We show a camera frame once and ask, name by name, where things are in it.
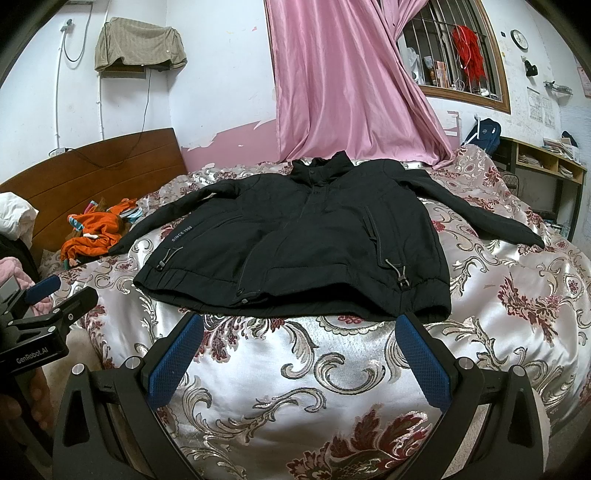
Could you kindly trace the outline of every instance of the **floral bedspread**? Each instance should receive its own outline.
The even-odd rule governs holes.
[[[287,174],[290,168],[205,168],[138,203],[149,214],[221,179]],[[462,148],[454,165],[430,173],[468,202],[527,223],[545,241],[541,250],[480,239],[457,213],[423,200],[452,278],[452,315],[428,330],[481,367],[522,365],[556,428],[591,401],[591,264],[510,194],[482,150]],[[184,313],[132,283],[174,227],[151,232],[128,255],[59,273],[56,304],[84,286],[99,293],[99,304],[81,325],[105,368],[146,353]],[[46,274],[58,270],[55,259],[46,259]],[[210,480],[373,478],[412,455],[440,415],[409,370],[393,322],[348,315],[206,314],[204,320],[204,341],[158,415]]]

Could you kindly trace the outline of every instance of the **window frame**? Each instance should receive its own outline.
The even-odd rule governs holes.
[[[480,19],[482,20],[481,27],[484,29],[487,39],[488,39],[488,46],[490,47],[490,52],[492,53],[492,59],[496,66],[496,71],[498,75],[498,85],[497,87],[501,93],[501,100],[493,100],[492,98],[483,97],[480,95],[475,95],[469,92],[461,92],[459,90],[447,89],[443,87],[435,87],[431,85],[419,85],[421,91],[427,97],[432,98],[443,98],[447,100],[455,100],[458,102],[469,103],[471,105],[478,105],[489,107],[494,110],[511,114],[511,101],[509,98],[509,87],[507,85],[507,78],[505,74],[505,65],[503,64],[503,59],[501,56],[501,51],[499,49],[499,43],[496,40],[496,35],[494,30],[492,29],[491,21],[486,14],[486,10],[482,5],[480,0],[461,0],[461,1],[468,1],[473,4],[476,8],[477,13],[480,15]]]

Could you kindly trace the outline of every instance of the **blue gripper pad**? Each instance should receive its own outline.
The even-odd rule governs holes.
[[[45,280],[41,280],[38,284],[33,285],[25,292],[25,303],[27,305],[35,305],[42,301],[61,287],[60,277],[52,275]]]
[[[406,315],[396,319],[395,335],[429,405],[447,411],[452,403],[449,376]]]
[[[145,365],[151,370],[147,379],[146,402],[152,410],[169,404],[202,340],[203,318],[197,314],[186,314],[166,338],[157,340],[146,353]],[[159,358],[152,367],[150,363],[154,355]]]

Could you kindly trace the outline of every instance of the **human hand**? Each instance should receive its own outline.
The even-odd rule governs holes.
[[[31,416],[39,423],[41,430],[53,426],[53,410],[49,394],[49,386],[41,368],[35,370],[35,376],[29,383],[29,392],[33,398]],[[21,416],[21,406],[7,395],[0,395],[0,420],[13,420]]]

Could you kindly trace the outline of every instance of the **pink curtain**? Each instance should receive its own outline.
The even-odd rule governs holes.
[[[396,39],[427,0],[266,0],[281,159],[453,157]]]

